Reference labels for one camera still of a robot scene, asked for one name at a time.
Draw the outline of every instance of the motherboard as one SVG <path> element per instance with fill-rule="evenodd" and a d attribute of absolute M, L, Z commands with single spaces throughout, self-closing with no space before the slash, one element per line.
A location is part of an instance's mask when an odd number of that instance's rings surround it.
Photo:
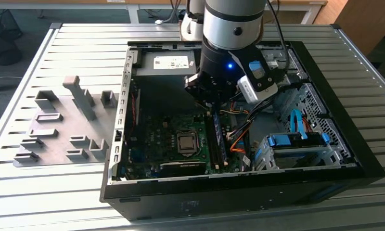
<path fill-rule="evenodd" d="M 206 114 L 147 116 L 137 139 L 142 142 L 129 150 L 126 177 L 150 179 L 183 175 L 238 172 L 238 155 L 230 154 L 227 165 L 214 167 L 209 150 Z M 219 116 L 222 136 L 231 130 L 229 115 Z"/>

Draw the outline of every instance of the table leg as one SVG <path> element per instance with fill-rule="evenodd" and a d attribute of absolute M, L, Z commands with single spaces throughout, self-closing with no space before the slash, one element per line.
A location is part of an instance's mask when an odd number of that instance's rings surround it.
<path fill-rule="evenodd" d="M 138 24 L 138 9 L 139 6 L 137 4 L 127 4 L 126 5 L 126 10 L 127 10 L 127 14 L 129 14 L 129 21 L 130 23 Z"/>
<path fill-rule="evenodd" d="M 301 24 L 311 24 L 319 12 L 321 5 L 310 5 L 309 11 L 305 13 Z"/>
<path fill-rule="evenodd" d="M 37 18 L 43 18 L 43 10 L 35 10 Z"/>

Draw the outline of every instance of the green circuit board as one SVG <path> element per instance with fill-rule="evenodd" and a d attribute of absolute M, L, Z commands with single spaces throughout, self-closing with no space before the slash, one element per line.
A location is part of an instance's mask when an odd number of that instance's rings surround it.
<path fill-rule="evenodd" d="M 210 153 L 207 147 L 206 126 L 203 114 L 147 117 L 145 121 L 145 145 L 130 150 L 131 177 L 135 179 L 155 178 L 154 170 L 158 165 L 167 162 L 198 161 L 206 163 L 205 174 L 237 172 L 239 169 L 238 156 L 230 154 L 227 166 L 214 169 L 210 166 Z M 230 131 L 227 115 L 219 116 L 223 134 Z M 194 137 L 195 150 L 191 153 L 179 153 L 182 144 L 179 137 Z"/>

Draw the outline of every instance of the slotted metal table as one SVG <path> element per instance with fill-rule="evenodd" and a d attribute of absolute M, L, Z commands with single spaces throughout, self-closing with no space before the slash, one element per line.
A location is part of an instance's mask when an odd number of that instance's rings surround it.
<path fill-rule="evenodd" d="M 385 80 L 330 26 L 283 25 L 299 40 L 385 168 Z M 103 164 L 13 167 L 18 142 L 37 109 L 38 90 L 67 95 L 65 75 L 94 94 L 119 90 L 126 42 L 178 40 L 177 25 L 63 24 L 43 38 L 0 120 L 0 228 L 2 230 L 377 230 L 385 231 L 385 178 L 317 205 L 130 223 L 98 202 Z M 266 26 L 265 40 L 277 40 Z"/>

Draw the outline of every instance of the screw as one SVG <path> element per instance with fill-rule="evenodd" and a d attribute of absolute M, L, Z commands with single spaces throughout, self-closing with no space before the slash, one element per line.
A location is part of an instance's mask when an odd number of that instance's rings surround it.
<path fill-rule="evenodd" d="M 241 27 L 235 27 L 231 31 L 233 35 L 241 35 L 242 34 L 242 28 Z"/>

